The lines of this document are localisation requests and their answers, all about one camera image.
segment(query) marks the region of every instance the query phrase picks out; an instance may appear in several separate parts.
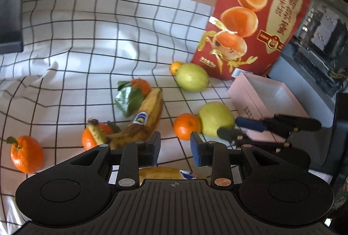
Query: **white cloth with black grid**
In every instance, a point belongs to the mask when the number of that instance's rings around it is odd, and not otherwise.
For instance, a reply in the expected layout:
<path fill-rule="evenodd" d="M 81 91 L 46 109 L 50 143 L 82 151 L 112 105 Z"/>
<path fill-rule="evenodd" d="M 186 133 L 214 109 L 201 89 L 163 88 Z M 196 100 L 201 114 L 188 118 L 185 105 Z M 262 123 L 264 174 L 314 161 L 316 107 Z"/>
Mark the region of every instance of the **white cloth with black grid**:
<path fill-rule="evenodd" d="M 15 168 L 5 139 L 37 139 L 45 155 L 42 170 L 82 153 L 88 117 L 116 121 L 120 128 L 131 119 L 113 106 L 120 80 L 142 78 L 163 88 L 160 166 L 210 175 L 210 168 L 195 166 L 189 142 L 175 136 L 172 124 L 182 113 L 197 114 L 207 101 L 224 102 L 237 114 L 227 95 L 231 81 L 212 78 L 207 91 L 191 93 L 178 88 L 169 66 L 190 62 L 211 12 L 191 0 L 23 2 L 24 52 L 0 55 L 1 235 L 24 223 L 14 195 L 31 176 Z"/>

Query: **pink box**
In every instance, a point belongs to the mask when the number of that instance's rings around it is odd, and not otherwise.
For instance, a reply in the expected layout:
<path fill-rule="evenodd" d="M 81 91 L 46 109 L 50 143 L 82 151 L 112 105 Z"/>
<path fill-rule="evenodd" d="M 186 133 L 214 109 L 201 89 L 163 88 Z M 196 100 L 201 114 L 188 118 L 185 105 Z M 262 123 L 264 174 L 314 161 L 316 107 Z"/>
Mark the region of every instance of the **pink box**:
<path fill-rule="evenodd" d="M 228 94 L 242 117 L 260 120 L 274 114 L 308 117 L 307 113 L 288 87 L 265 77 L 240 73 L 228 90 Z M 284 138 L 271 132 L 248 130 L 254 141 L 283 143 Z"/>

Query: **yellow-green fruit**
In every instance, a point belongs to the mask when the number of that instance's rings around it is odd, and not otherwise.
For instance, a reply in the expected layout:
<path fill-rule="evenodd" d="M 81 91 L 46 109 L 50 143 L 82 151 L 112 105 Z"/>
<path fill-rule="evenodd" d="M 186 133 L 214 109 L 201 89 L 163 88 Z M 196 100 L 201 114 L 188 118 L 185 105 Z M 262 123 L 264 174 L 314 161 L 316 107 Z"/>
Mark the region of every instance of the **yellow-green fruit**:
<path fill-rule="evenodd" d="M 178 69 L 176 82 L 186 91 L 201 92 L 207 89 L 209 76 L 199 65 L 187 63 Z"/>
<path fill-rule="evenodd" d="M 235 120 L 231 110 L 221 102 L 209 102 L 198 112 L 202 121 L 202 132 L 217 137 L 220 127 L 235 127 Z"/>

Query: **gray surface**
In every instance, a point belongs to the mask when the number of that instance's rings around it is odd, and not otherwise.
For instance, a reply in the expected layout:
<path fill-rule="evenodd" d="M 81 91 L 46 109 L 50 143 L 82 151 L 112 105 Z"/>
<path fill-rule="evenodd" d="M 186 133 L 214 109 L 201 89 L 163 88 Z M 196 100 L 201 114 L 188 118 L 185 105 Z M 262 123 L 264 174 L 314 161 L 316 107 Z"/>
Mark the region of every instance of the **gray surface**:
<path fill-rule="evenodd" d="M 323 127 L 332 126 L 335 103 L 286 53 L 276 61 L 269 72 L 269 77 L 285 83 L 309 117 L 318 119 Z"/>
<path fill-rule="evenodd" d="M 110 208 L 80 226 L 51 229 L 26 224 L 17 235 L 135 234 L 334 234 L 322 223 L 304 228 L 274 227 L 248 215 L 228 191 L 210 188 L 204 180 L 146 180 L 133 191 L 120 192 Z"/>
<path fill-rule="evenodd" d="M 22 0 L 0 0 L 0 53 L 23 51 Z"/>

